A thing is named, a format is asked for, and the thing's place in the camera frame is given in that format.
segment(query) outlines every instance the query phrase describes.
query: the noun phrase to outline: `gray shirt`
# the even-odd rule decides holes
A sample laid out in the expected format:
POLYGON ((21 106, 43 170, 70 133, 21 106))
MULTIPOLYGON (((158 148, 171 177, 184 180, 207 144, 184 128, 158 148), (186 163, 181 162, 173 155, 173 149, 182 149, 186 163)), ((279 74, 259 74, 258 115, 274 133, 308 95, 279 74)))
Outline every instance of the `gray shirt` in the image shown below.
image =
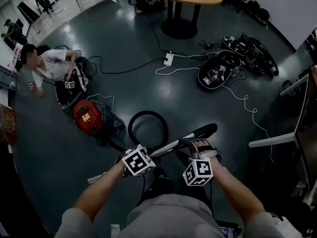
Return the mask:
MULTIPOLYGON (((117 238, 223 238, 208 206, 192 197, 161 195, 144 201, 128 216, 127 227, 117 238)), ((68 209, 56 238, 96 237, 89 217, 68 209)), ((261 213, 245 225, 244 238, 283 238, 270 213, 261 213)))

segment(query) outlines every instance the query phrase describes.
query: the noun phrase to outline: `power strip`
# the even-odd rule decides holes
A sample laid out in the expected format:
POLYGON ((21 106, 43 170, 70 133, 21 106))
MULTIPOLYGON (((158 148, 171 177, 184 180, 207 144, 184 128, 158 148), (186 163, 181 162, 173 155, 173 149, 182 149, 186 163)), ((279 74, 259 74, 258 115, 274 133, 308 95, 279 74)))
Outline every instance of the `power strip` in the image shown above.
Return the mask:
POLYGON ((174 54, 172 53, 172 51, 167 52, 164 65, 170 67, 172 65, 173 58, 174 58, 174 54))

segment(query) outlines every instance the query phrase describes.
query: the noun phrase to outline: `round table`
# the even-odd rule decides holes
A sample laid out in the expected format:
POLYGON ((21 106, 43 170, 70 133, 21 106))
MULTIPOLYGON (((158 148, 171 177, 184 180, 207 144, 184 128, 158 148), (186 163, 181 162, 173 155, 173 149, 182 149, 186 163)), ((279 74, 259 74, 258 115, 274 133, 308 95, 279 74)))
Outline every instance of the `round table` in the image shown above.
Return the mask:
POLYGON ((201 5, 213 5, 222 3, 223 0, 168 0, 167 20, 161 25, 164 34, 175 39, 190 39, 197 34, 197 20, 201 5), (175 15, 173 18, 173 2, 175 5, 175 15), (182 4, 195 4, 192 21, 181 18, 182 4))

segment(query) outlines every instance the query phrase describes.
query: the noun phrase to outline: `gray floor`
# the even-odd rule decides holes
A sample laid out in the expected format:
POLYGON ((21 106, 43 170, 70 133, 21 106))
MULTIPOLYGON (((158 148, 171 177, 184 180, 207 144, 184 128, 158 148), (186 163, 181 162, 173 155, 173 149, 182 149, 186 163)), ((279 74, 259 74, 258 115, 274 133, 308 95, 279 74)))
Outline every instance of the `gray floor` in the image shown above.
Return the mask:
MULTIPOLYGON (((183 5, 182 16, 191 18, 194 7, 183 5)), ((44 41, 54 48, 67 45, 81 49, 85 57, 102 56, 103 70, 124 71, 140 66, 165 54, 159 51, 149 24, 154 28, 163 49, 200 54, 201 40, 220 43, 223 36, 239 36, 245 32, 265 43, 280 69, 280 76, 248 78, 231 85, 235 94, 243 98, 249 95, 247 107, 257 108, 255 121, 265 118, 271 103, 277 98, 286 79, 294 80, 300 71, 312 61, 304 48, 295 54, 270 28, 266 30, 245 13, 217 6, 202 6, 198 20, 198 34, 190 40, 175 40, 162 33, 160 24, 166 11, 152 15, 136 15, 127 0, 104 1, 88 9, 62 25, 44 41)), ((172 71, 177 68, 200 66, 195 59, 175 58, 172 71)), ((163 67, 161 61, 143 69, 122 75, 98 75, 90 82, 91 94, 115 95, 115 113, 128 125, 134 114, 143 110, 160 113, 169 127, 169 141, 208 123, 217 123, 218 132, 210 142, 224 155, 225 165, 237 178, 248 186, 254 182, 249 172, 251 151, 249 141, 259 129, 252 123, 252 115, 244 110, 243 102, 233 98, 224 88, 206 92, 197 86, 197 71, 190 70, 171 76, 155 75, 155 69, 163 67)), ((45 85, 47 96, 39 100, 28 90, 31 73, 23 71, 19 77, 15 98, 17 111, 18 141, 14 148, 14 159, 25 191, 48 231, 54 234, 63 212, 72 206, 80 193, 88 186, 87 179, 102 173, 112 166, 118 152, 101 148, 94 138, 78 131, 74 121, 64 115, 55 99, 54 88, 45 85)), ((277 130, 269 130, 276 136, 277 130)), ((154 121, 142 127, 137 135, 142 142, 152 143, 161 138, 154 121)), ((117 141, 132 147, 125 132, 116 136, 117 141)), ((261 152, 264 165, 270 166, 269 149, 261 152)), ((165 156, 160 164, 172 180, 184 171, 175 156, 165 156)), ((130 177, 113 191, 108 204, 95 221, 99 237, 109 237, 110 224, 126 225, 126 216, 140 199, 142 178, 130 177)), ((229 205, 218 186, 214 186, 213 204, 218 220, 236 222, 241 220, 229 205)))

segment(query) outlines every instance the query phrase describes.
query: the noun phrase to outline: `white t-shirt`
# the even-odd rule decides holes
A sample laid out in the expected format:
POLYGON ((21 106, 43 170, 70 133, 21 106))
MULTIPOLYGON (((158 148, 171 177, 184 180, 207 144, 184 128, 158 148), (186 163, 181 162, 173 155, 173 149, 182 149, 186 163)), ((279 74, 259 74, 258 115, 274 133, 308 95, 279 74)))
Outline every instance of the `white t-shirt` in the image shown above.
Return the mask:
POLYGON ((32 71, 35 85, 41 87, 43 78, 55 81, 63 81, 68 74, 70 61, 66 60, 67 50, 48 50, 41 57, 44 60, 46 70, 36 68, 32 71))

